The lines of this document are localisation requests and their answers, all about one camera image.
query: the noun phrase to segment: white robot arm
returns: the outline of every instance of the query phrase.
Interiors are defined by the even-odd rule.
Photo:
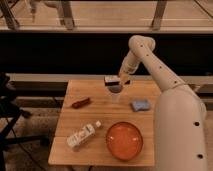
[[[207,171],[203,132],[205,105],[153,54],[154,39],[133,36],[129,48],[119,72],[120,84],[124,84],[142,62],[162,91],[154,110],[155,170]]]

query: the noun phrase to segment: sponge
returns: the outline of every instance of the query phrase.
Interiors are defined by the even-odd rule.
[[[131,102],[131,106],[132,106],[132,109],[134,112],[146,111],[146,110],[150,110],[150,108],[151,108],[151,105],[147,99],[134,100]]]

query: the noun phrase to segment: brown wooden surface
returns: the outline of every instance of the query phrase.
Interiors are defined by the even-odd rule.
[[[59,116],[49,163],[55,165],[103,165],[103,166],[153,166],[153,107],[159,89],[152,81],[132,81],[125,86],[120,101],[113,103],[103,80],[72,80],[67,87],[64,104]],[[73,109],[72,103],[90,97],[92,103],[80,109]],[[148,99],[151,110],[133,112],[130,102]],[[87,123],[100,120],[103,127],[95,136],[73,151],[67,145],[67,137]],[[134,159],[123,162],[112,157],[105,143],[105,135],[110,126],[120,121],[131,122],[141,131],[144,146]]]

